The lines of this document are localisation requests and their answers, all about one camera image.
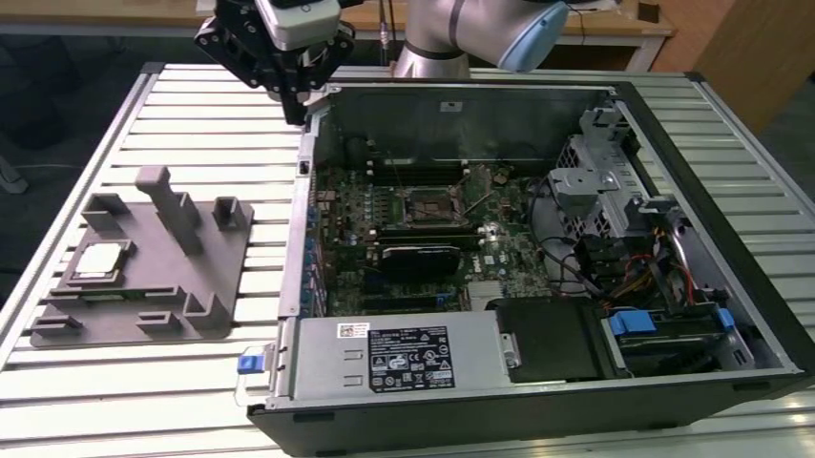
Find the blue latch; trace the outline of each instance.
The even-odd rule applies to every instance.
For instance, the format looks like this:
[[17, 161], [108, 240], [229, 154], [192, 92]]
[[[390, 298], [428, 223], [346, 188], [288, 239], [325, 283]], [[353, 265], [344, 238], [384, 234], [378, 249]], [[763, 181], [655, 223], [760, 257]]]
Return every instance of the blue latch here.
[[651, 315], [645, 310], [625, 310], [624, 312], [615, 313], [608, 318], [608, 325], [615, 336], [637, 332], [655, 332], [657, 330]]
[[317, 225], [317, 217], [317, 209], [314, 207], [308, 207], [308, 210], [305, 212], [305, 219], [310, 227], [314, 227]]
[[238, 356], [238, 375], [264, 373], [264, 355]]
[[733, 320], [733, 315], [729, 313], [729, 310], [725, 308], [720, 308], [716, 310], [717, 318], [721, 321], [721, 326], [727, 331], [736, 327], [736, 320]]

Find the wooden table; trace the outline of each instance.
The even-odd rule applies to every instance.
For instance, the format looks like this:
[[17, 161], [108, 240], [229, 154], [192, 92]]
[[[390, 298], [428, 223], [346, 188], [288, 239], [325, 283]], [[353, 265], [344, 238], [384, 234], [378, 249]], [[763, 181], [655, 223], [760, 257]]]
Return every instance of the wooden table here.
[[[402, 31], [404, 2], [394, 3], [394, 16], [396, 29]], [[357, 38], [377, 39], [376, 1], [344, 10], [342, 19], [356, 26]], [[185, 37], [197, 31], [201, 20], [196, 0], [0, 0], [0, 33]], [[569, 18], [557, 44], [633, 48], [625, 70], [645, 72], [672, 34], [664, 19], [652, 24], [619, 11], [587, 12], [581, 26], [576, 15]]]

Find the blue drive bracket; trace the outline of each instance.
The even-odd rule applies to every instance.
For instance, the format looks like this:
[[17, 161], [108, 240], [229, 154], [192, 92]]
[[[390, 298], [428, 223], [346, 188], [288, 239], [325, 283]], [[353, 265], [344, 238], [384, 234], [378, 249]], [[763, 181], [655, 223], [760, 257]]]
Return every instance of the blue drive bracket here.
[[624, 312], [615, 313], [608, 318], [608, 325], [615, 336], [655, 332], [657, 330], [651, 315], [645, 310], [625, 310]]
[[736, 328], [736, 320], [733, 319], [732, 313], [725, 308], [716, 309], [717, 319], [721, 322], [721, 327], [725, 331]]

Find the aluminum extrusion table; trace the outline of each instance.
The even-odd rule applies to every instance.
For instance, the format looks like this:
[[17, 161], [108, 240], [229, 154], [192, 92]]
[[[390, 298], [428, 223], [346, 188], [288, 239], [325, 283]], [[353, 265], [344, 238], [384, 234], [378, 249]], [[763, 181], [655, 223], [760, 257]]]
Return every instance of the aluminum extrusion table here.
[[[386, 76], [345, 68], [338, 76]], [[474, 78], [506, 78], [474, 71]], [[713, 95], [668, 73], [539, 72], [513, 78], [629, 80], [748, 249], [815, 336], [815, 205]], [[297, 130], [278, 105], [217, 66], [148, 65], [0, 312], [0, 454], [280, 457], [233, 399], [237, 355], [276, 335], [276, 302], [290, 214]], [[657, 186], [669, 192], [644, 157]], [[166, 164], [174, 189], [236, 196], [254, 207], [229, 336], [216, 342], [37, 350], [26, 331], [82, 233], [93, 191], [146, 199], [137, 167]], [[264, 389], [258, 375], [249, 387]], [[689, 427], [619, 432], [386, 456], [813, 456], [815, 392], [737, 406]]]

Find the black plastic cover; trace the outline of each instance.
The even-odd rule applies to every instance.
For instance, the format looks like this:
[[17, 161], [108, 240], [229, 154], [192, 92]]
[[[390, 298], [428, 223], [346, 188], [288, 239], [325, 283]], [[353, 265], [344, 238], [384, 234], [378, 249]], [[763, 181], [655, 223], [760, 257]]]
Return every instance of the black plastic cover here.
[[497, 328], [512, 334], [520, 365], [509, 368], [514, 383], [615, 378], [612, 357], [589, 298], [496, 299]]

